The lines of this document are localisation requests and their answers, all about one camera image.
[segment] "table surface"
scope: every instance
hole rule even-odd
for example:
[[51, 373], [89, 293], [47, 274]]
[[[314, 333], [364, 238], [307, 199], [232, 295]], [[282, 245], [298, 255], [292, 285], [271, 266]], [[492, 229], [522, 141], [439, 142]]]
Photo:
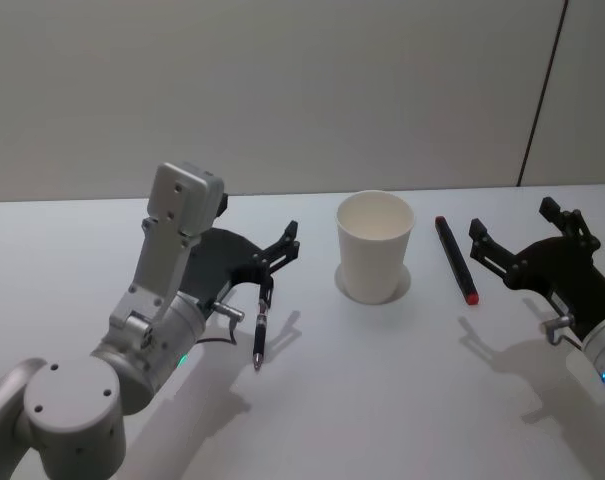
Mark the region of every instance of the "table surface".
[[[152, 404], [125, 420], [118, 480], [605, 479], [605, 391], [589, 362], [538, 331], [553, 316], [474, 261], [469, 307], [433, 226], [465, 254], [469, 222], [519, 251], [555, 235], [542, 198], [580, 208], [602, 241], [605, 186], [415, 191], [408, 293], [359, 305], [335, 286], [334, 212], [345, 194], [233, 197], [217, 226], [261, 246], [291, 219], [299, 261], [277, 274], [267, 363], [251, 365], [257, 289], [238, 346], [195, 347]], [[89, 353], [129, 284], [145, 200], [0, 204], [0, 371]], [[217, 320], [211, 322], [216, 328]], [[14, 479], [44, 479], [31, 451]]]

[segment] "pen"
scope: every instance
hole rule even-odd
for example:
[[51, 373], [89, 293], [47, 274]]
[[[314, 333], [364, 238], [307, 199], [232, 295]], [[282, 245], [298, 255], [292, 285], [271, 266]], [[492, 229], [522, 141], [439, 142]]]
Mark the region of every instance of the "pen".
[[266, 322], [269, 307], [266, 301], [260, 299], [258, 319], [255, 324], [255, 340], [253, 341], [253, 368], [259, 371], [264, 361], [264, 343], [266, 341]]
[[449, 264], [451, 265], [455, 279], [460, 286], [460, 290], [462, 290], [462, 295], [464, 295], [466, 303], [469, 305], [477, 305], [480, 301], [480, 297], [473, 284], [471, 272], [469, 272], [469, 268], [466, 266], [464, 257], [460, 252], [460, 247], [458, 247], [453, 232], [449, 228], [444, 217], [440, 216], [435, 218], [435, 229], [438, 231], [438, 236], [444, 247], [444, 252], [449, 259]]

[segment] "white cup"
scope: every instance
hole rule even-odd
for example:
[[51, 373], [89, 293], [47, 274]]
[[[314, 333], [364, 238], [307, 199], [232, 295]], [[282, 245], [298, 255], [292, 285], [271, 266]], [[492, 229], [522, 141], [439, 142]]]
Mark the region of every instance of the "white cup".
[[340, 204], [336, 222], [344, 289], [361, 303], [385, 302], [400, 281], [413, 210], [395, 195], [367, 190]]

